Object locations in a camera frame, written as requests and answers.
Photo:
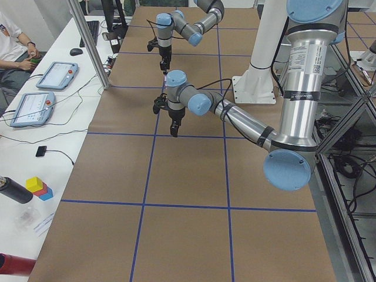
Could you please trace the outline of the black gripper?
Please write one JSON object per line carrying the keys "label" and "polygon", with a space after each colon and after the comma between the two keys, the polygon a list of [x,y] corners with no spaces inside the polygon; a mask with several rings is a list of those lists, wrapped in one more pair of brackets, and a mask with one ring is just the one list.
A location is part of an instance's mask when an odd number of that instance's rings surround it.
{"label": "black gripper", "polygon": [[172,119],[172,123],[170,125],[170,135],[172,137],[178,137],[180,121],[184,118],[185,111],[186,111],[186,108],[182,108],[179,110],[173,110],[173,109],[168,110],[169,117]]}
{"label": "black gripper", "polygon": [[170,60],[172,58],[172,46],[159,46],[159,55],[162,57],[160,61],[160,70],[163,74],[167,74],[170,69]]}

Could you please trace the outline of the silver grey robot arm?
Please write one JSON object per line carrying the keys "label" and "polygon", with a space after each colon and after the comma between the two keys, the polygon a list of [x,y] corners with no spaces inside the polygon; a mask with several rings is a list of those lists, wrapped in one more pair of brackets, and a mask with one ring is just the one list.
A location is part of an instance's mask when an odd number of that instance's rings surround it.
{"label": "silver grey robot arm", "polygon": [[168,73],[172,60],[173,32],[181,35],[191,46],[197,46],[202,41],[203,35],[224,18],[222,1],[195,1],[194,3],[206,13],[206,16],[193,24],[188,23],[184,13],[178,9],[156,16],[157,34],[153,40],[149,41],[147,49],[152,51],[154,47],[158,48],[161,56],[160,69],[164,74]]}
{"label": "silver grey robot arm", "polygon": [[[266,1],[249,68],[233,78],[234,102],[219,93],[198,90],[186,74],[165,76],[170,132],[177,135],[186,110],[201,116],[212,112],[231,123],[246,139],[268,151],[266,179],[281,190],[305,186],[314,171],[314,118],[327,48],[344,37],[347,1]],[[274,130],[241,109],[242,103],[273,104],[271,77],[274,56],[282,39],[291,49],[281,91],[280,127]]]}

